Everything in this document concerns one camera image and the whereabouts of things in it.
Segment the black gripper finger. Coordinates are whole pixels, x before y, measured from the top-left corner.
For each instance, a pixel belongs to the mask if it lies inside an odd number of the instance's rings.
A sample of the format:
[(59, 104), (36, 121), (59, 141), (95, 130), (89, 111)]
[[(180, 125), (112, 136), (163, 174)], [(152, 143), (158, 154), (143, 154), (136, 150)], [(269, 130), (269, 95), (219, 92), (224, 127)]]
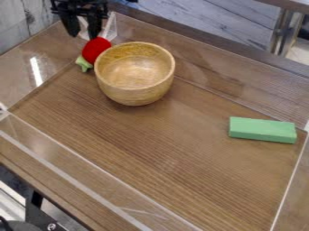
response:
[(87, 15), (87, 22), (89, 39), (93, 39), (101, 31), (101, 13), (99, 11), (89, 12)]
[(59, 13), (60, 21), (67, 29), (68, 35), (76, 37), (80, 32), (80, 23), (77, 16), (68, 12)]

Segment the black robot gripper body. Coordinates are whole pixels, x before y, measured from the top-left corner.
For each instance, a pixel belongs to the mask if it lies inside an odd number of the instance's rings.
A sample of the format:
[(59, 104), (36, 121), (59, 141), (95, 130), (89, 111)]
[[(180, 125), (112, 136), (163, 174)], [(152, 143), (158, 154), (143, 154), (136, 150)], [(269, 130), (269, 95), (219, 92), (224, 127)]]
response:
[(50, 11), (53, 14), (69, 14), (85, 16), (91, 13), (99, 13), (107, 16), (107, 0), (49, 0)]

